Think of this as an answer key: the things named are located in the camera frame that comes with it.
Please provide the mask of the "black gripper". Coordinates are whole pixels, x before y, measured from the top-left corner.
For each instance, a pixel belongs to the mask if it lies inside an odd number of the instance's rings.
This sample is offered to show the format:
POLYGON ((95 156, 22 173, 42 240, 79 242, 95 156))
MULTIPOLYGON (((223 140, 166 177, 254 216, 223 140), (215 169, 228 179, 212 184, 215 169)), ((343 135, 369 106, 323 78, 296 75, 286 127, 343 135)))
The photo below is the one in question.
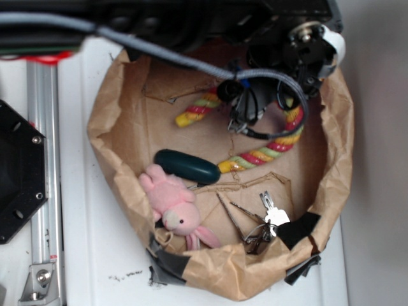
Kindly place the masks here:
MULTIPOLYGON (((247 53, 254 68, 280 70, 293 77, 308 96, 315 96, 340 65, 346 54, 343 36, 328 26, 309 21, 290 30, 280 43, 251 46, 247 53)), ((271 87, 266 78, 251 78, 227 85, 231 111, 228 130, 243 133, 253 127, 271 103, 271 87)))

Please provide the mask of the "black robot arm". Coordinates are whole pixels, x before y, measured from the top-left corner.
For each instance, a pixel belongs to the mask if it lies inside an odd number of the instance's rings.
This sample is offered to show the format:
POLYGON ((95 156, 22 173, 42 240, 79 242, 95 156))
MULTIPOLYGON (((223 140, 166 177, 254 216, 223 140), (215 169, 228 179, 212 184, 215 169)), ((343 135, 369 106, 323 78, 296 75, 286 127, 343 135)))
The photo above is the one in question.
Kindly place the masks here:
POLYGON ((345 56, 342 29, 335 1, 2 1, 1 58, 50 64, 101 36, 221 78, 229 129, 258 138, 252 127, 272 99, 285 111, 308 110, 345 56), (217 38, 244 46, 249 70, 186 57, 217 38))

